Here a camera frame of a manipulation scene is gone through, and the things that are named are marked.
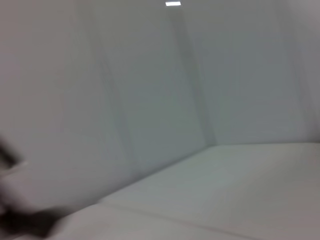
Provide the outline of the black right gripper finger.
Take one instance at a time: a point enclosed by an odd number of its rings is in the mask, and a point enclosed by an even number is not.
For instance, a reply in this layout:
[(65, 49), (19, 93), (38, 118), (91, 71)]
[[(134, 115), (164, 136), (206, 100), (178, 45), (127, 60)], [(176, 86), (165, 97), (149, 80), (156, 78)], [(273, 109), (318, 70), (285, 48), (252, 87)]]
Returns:
[(13, 172), (22, 164), (21, 157), (5, 142), (0, 142), (0, 171)]

